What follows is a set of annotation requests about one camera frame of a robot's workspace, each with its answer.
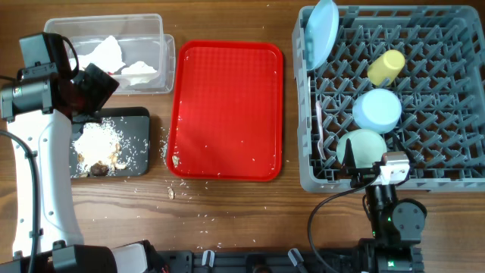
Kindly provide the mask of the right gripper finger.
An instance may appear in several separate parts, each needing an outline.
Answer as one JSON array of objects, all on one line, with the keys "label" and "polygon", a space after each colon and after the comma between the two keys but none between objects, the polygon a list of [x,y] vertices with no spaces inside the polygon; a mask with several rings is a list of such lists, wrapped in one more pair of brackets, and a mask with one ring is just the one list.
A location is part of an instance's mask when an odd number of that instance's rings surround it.
[{"label": "right gripper finger", "polygon": [[396,134],[392,135],[392,140],[394,152],[404,152],[406,155],[408,155],[408,150],[403,146],[402,141]]},{"label": "right gripper finger", "polygon": [[355,157],[352,150],[352,142],[350,139],[346,140],[345,151],[344,151],[344,156],[342,160],[342,168],[344,169],[356,168]]}]

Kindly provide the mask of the green bowl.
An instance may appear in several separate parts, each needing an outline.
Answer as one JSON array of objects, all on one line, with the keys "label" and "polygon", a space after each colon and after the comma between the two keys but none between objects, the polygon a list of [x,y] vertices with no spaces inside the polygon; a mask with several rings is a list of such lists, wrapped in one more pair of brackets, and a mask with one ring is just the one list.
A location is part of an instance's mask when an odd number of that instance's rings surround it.
[{"label": "green bowl", "polygon": [[343,163],[347,140],[351,141],[357,168],[371,168],[387,152],[386,143],[380,134],[368,129],[354,130],[344,134],[337,144],[336,157],[340,163]]}]

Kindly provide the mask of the white plastic fork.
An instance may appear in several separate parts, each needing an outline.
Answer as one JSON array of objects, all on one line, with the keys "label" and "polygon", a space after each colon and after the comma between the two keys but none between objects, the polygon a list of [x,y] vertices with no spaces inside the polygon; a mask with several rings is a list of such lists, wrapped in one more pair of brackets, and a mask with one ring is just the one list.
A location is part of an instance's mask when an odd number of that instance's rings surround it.
[{"label": "white plastic fork", "polygon": [[323,161],[326,160],[326,156],[324,154],[324,130],[323,130],[323,121],[322,121],[322,107],[319,101],[315,103],[315,111],[317,116],[317,126],[318,126],[318,152],[320,157]]}]

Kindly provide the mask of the large white napkin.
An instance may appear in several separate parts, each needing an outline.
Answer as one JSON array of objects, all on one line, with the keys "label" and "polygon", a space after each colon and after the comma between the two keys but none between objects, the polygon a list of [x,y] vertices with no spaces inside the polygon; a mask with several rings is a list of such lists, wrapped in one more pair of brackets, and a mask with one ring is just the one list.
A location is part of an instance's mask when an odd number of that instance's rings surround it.
[{"label": "large white napkin", "polygon": [[121,47],[113,36],[106,38],[88,55],[78,55],[77,60],[70,58],[69,62],[72,68],[75,68],[79,62],[81,71],[84,71],[89,64],[94,64],[108,74],[115,74],[126,65],[122,60]]}]

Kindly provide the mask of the light blue bowl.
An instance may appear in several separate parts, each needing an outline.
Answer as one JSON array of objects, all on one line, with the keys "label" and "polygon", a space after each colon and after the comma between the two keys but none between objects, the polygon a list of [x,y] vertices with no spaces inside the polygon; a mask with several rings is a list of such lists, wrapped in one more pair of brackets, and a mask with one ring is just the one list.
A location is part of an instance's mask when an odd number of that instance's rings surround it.
[{"label": "light blue bowl", "polygon": [[402,114],[398,96],[387,89],[373,89],[359,96],[352,106],[354,121],[361,129],[389,133]]}]

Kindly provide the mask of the small white napkin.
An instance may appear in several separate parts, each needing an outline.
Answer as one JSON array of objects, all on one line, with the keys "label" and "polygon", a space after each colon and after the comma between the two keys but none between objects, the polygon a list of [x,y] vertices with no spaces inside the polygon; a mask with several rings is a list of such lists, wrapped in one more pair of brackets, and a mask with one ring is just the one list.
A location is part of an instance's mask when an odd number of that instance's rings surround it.
[{"label": "small white napkin", "polygon": [[157,71],[144,61],[138,61],[129,67],[123,68],[121,74],[127,78],[129,85],[132,86],[140,83],[148,83],[157,76]]}]

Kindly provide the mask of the yellow cup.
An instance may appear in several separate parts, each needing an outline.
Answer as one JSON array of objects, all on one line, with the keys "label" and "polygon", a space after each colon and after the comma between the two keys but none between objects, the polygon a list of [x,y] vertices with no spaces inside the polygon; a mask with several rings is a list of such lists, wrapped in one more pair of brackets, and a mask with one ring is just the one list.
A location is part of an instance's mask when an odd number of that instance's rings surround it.
[{"label": "yellow cup", "polygon": [[395,49],[384,52],[368,68],[368,78],[376,86],[389,86],[405,66],[405,56]]}]

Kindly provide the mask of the light blue plate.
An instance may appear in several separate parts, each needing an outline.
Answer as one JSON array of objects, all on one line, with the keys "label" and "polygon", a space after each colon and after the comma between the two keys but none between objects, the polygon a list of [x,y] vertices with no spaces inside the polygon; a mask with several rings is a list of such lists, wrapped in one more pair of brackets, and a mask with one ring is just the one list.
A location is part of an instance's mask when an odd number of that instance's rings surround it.
[{"label": "light blue plate", "polygon": [[332,0],[320,0],[305,27],[306,67],[319,68],[329,57],[339,27],[338,7]]}]

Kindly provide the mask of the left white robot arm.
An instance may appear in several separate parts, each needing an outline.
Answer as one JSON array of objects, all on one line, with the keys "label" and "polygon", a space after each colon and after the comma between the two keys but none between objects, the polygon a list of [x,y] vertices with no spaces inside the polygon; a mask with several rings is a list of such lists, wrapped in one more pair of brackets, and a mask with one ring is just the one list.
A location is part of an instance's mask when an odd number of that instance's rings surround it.
[{"label": "left white robot arm", "polygon": [[24,68],[1,89],[1,117],[11,139],[17,179],[13,259],[3,272],[147,272],[143,243],[87,246],[74,212],[69,146],[75,117],[107,102],[117,81],[90,64],[71,66],[65,36],[37,33],[20,40]]}]

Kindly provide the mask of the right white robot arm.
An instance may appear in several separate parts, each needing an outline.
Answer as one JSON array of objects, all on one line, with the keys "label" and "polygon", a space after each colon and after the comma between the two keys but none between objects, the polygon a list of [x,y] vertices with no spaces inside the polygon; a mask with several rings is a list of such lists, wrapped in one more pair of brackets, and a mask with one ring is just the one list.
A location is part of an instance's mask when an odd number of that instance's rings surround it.
[{"label": "right white robot arm", "polygon": [[366,215],[373,237],[361,239],[352,251],[354,272],[424,271],[421,242],[427,210],[415,199],[399,199],[396,188],[409,179],[408,153],[385,152],[369,168],[358,168],[352,143],[346,141],[342,170],[351,176],[351,188],[365,191]]}]

